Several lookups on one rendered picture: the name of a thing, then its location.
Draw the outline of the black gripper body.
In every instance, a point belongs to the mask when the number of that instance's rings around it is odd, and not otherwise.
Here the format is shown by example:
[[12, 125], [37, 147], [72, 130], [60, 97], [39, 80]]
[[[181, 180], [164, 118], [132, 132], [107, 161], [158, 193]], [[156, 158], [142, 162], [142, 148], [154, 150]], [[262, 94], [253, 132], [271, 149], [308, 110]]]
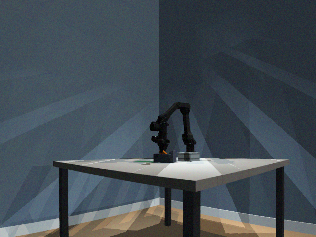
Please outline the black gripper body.
[[159, 139], [156, 139], [156, 140], [155, 140], [155, 143], [158, 143], [158, 144], [167, 144], [167, 143], [170, 143], [170, 140], [167, 139], [167, 132], [165, 132], [165, 131], [160, 131], [158, 134], [159, 134]]

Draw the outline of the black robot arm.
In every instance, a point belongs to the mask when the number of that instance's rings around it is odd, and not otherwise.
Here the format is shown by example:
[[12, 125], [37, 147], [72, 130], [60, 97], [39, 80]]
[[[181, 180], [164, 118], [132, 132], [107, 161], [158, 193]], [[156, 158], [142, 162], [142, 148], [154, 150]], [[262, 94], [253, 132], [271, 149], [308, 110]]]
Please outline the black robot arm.
[[180, 109], [181, 113], [183, 114], [184, 134], [182, 134], [182, 140], [184, 144], [186, 145], [187, 152], [194, 152], [194, 145], [196, 144], [196, 141], [194, 140], [193, 135], [190, 130], [190, 120], [189, 120], [190, 104], [189, 103], [175, 102], [165, 113], [158, 116], [158, 119], [156, 122], [151, 122], [150, 131], [167, 132], [167, 126], [169, 126], [167, 121], [169, 120], [170, 115], [177, 108]]

